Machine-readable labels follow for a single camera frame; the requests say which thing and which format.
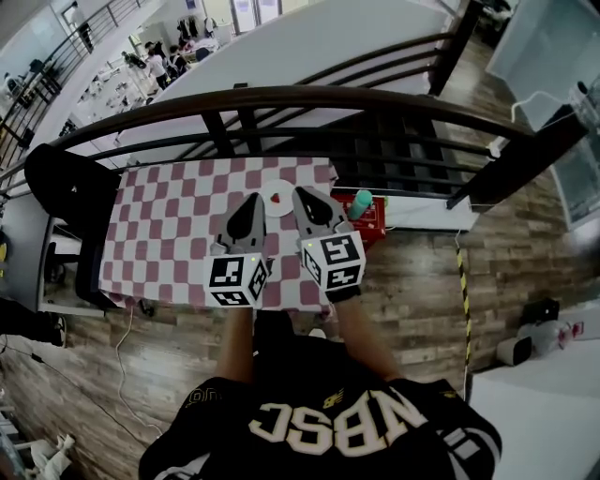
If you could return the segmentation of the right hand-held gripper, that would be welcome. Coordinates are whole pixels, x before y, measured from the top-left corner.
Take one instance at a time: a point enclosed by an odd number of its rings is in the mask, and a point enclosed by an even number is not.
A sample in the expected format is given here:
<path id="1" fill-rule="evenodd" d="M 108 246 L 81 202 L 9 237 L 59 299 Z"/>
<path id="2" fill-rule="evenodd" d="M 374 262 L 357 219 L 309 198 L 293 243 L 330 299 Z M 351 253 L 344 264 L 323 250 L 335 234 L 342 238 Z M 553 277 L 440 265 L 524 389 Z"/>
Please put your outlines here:
<path id="1" fill-rule="evenodd" d="M 358 287 L 366 268 L 363 240 L 340 202 L 314 187 L 296 187 L 292 208 L 302 266 L 325 294 Z"/>

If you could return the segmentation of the white round plate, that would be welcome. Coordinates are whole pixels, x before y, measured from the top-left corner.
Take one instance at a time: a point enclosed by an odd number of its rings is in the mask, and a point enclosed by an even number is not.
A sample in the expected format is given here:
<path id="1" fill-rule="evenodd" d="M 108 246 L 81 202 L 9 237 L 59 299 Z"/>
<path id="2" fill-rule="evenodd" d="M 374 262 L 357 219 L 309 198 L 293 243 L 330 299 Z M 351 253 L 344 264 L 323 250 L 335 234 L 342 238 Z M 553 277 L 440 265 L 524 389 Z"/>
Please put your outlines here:
<path id="1" fill-rule="evenodd" d="M 264 204 L 265 214 L 270 218 L 282 218 L 293 211 L 294 185 L 287 180 L 276 179 L 266 182 L 260 190 Z M 278 194 L 280 203 L 271 202 L 271 196 Z"/>

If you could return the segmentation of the person's right forearm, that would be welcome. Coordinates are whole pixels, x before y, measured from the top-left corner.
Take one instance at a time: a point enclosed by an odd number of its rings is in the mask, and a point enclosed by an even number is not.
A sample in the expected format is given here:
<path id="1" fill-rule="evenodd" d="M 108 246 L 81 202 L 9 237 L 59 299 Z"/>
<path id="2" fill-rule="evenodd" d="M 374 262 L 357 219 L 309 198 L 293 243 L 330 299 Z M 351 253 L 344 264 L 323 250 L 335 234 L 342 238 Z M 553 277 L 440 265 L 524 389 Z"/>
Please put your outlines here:
<path id="1" fill-rule="evenodd" d="M 334 310 L 348 354 L 386 382 L 400 379 L 400 368 L 359 297 L 335 303 Z"/>

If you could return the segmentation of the person's left forearm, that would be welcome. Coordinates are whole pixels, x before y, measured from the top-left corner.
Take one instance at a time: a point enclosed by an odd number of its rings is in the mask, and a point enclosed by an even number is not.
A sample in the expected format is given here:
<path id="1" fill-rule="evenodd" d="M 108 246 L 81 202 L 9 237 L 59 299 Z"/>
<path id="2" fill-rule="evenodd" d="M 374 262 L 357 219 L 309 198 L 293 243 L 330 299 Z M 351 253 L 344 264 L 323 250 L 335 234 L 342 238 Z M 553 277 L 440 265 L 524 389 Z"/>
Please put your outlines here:
<path id="1" fill-rule="evenodd" d="M 253 380 L 253 310 L 233 308 L 227 313 L 216 375 L 234 382 Z"/>

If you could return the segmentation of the teal bottle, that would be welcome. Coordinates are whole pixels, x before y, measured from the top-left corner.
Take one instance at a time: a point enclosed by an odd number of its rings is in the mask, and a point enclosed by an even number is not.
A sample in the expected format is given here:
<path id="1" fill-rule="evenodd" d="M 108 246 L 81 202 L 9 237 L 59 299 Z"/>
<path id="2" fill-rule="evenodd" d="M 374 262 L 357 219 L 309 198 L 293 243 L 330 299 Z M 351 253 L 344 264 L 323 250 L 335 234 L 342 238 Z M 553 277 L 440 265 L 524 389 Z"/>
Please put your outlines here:
<path id="1" fill-rule="evenodd" d="M 372 205 L 373 196 L 369 190 L 360 189 L 358 190 L 352 202 L 349 204 L 347 209 L 347 216 L 349 220 L 358 220 L 363 216 L 369 207 Z"/>

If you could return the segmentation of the red plastic crate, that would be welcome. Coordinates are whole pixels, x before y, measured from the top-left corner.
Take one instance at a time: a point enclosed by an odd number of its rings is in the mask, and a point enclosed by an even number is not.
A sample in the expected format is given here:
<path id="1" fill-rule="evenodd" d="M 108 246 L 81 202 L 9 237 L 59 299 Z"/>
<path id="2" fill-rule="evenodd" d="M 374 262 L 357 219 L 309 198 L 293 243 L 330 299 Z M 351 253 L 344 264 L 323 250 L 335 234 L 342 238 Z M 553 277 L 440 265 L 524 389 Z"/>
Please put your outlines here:
<path id="1" fill-rule="evenodd" d="M 341 203 L 347 215 L 347 209 L 352 202 L 355 193 L 334 193 L 332 197 Z M 372 205 L 358 220 L 350 220 L 354 229 L 361 234 L 364 250 L 368 251 L 378 241 L 386 236 L 385 206 L 387 198 L 373 196 Z"/>

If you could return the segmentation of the table with checkered cloth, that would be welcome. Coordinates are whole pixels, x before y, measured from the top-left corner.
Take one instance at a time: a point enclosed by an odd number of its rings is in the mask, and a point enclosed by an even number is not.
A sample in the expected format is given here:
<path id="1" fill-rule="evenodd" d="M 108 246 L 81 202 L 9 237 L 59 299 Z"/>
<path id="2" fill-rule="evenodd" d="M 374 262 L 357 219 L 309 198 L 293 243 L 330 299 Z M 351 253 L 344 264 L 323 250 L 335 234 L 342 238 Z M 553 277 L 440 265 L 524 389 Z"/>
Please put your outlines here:
<path id="1" fill-rule="evenodd" d="M 220 218 L 275 180 L 329 193 L 337 180 L 323 157 L 239 157 L 153 165 L 125 172 L 100 264 L 99 288 L 130 299 L 203 307 L 203 258 Z"/>

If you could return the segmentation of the dark metal railing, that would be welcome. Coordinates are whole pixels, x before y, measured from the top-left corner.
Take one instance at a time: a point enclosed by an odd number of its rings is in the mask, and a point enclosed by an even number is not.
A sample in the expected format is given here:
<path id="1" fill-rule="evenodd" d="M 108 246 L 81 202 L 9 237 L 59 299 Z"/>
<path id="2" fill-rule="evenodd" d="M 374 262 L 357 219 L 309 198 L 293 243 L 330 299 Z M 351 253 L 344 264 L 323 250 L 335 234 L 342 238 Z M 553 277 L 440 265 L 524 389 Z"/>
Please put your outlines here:
<path id="1" fill-rule="evenodd" d="M 79 167 L 128 156 L 139 168 L 233 158 L 328 158 L 335 192 L 499 203 L 589 132 L 561 105 L 538 131 L 440 99 L 471 35 L 463 26 L 364 53 L 291 85 L 244 83 L 124 112 L 54 143 L 55 154 L 114 136 Z"/>

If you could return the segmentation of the yellow black striped tape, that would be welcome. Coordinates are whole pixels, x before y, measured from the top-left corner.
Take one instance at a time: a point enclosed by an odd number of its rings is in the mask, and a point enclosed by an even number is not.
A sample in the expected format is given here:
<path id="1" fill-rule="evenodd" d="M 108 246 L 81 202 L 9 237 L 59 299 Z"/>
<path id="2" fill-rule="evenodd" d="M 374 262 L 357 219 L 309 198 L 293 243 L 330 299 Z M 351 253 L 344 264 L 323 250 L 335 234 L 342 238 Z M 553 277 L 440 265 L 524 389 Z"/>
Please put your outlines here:
<path id="1" fill-rule="evenodd" d="M 462 294 L 463 310 L 464 310 L 464 316 L 465 316 L 465 321 L 466 321 L 466 340 L 465 340 L 466 351 L 465 351 L 465 364 L 464 364 L 465 373 L 466 373 L 469 370 L 471 356 L 472 356 L 473 323 L 472 323 L 472 316 L 471 316 L 471 310 L 470 310 L 470 299 L 469 299 L 469 293 L 468 293 L 468 283 L 467 283 L 466 271 L 465 271 L 465 266 L 464 266 L 464 260 L 463 260 L 461 249 L 458 245 L 457 245 L 457 267 L 458 267 L 458 272 L 459 272 L 459 277 L 460 277 L 460 289 L 461 289 L 461 294 Z"/>

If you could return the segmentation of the black jacket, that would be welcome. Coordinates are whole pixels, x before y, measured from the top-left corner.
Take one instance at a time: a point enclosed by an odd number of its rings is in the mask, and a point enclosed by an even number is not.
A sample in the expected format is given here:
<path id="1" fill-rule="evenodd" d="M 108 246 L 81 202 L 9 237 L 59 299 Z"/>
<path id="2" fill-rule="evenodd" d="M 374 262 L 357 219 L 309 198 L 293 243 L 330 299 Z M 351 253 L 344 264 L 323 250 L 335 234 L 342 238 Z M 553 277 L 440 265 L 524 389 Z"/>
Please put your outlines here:
<path id="1" fill-rule="evenodd" d="M 110 217 L 121 176 L 94 160 L 41 144 L 27 157 L 24 176 L 45 211 L 71 225 Z"/>

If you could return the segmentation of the person's black printed shirt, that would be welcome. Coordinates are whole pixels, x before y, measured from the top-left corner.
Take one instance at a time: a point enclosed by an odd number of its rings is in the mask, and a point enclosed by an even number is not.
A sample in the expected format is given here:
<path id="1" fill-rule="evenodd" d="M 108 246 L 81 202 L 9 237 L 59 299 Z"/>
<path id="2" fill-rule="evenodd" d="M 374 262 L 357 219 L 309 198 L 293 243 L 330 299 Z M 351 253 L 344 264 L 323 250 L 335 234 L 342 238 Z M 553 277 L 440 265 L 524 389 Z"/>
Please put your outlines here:
<path id="1" fill-rule="evenodd" d="M 501 436 L 448 382 L 385 381 L 284 312 L 258 322 L 252 382 L 194 388 L 139 480 L 492 480 Z"/>

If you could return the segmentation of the black bag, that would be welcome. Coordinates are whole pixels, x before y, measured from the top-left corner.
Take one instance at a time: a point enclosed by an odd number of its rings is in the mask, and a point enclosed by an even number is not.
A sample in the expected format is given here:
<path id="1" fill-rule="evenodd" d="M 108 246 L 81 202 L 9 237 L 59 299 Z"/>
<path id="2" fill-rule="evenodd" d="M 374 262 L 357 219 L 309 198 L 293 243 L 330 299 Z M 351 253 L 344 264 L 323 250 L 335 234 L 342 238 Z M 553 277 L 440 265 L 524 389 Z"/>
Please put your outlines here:
<path id="1" fill-rule="evenodd" d="M 546 297 L 526 304 L 519 319 L 519 325 L 545 323 L 559 318 L 560 302 Z"/>

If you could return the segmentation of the clear plastic bag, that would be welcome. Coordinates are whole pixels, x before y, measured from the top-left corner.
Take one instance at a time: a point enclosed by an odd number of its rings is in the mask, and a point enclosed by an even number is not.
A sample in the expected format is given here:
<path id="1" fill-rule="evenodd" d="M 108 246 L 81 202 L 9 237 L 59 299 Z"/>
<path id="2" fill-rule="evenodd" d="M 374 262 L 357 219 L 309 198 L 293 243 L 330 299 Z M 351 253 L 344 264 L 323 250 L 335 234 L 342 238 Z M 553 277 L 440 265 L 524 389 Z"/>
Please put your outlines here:
<path id="1" fill-rule="evenodd" d="M 569 322 L 558 320 L 527 323 L 517 331 L 519 339 L 529 338 L 533 355 L 542 357 L 556 350 L 563 350 L 573 339 L 573 328 Z"/>

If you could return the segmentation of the white crumpled cloth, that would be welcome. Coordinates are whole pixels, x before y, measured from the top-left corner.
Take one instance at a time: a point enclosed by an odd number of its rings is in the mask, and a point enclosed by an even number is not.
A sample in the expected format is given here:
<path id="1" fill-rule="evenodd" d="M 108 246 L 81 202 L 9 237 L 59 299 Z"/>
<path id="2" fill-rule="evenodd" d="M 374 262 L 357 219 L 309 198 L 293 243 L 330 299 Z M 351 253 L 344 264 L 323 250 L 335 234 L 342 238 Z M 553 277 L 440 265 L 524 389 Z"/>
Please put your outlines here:
<path id="1" fill-rule="evenodd" d="M 29 471 L 30 477 L 33 480 L 61 480 L 62 474 L 71 465 L 68 453 L 75 443 L 76 439 L 69 434 L 58 435 L 56 444 L 47 440 L 32 442 L 30 453 L 35 468 Z"/>

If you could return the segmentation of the white counter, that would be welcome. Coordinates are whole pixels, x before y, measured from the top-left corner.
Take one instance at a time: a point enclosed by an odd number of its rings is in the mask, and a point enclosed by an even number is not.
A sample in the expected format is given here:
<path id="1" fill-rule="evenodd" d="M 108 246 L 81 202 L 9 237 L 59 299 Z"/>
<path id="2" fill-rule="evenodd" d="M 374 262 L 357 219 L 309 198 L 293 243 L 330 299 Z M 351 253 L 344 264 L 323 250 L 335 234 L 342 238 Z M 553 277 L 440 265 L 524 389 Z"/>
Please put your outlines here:
<path id="1" fill-rule="evenodd" d="M 502 437 L 494 480 L 586 480 L 600 461 L 600 339 L 474 375 L 471 405 Z"/>

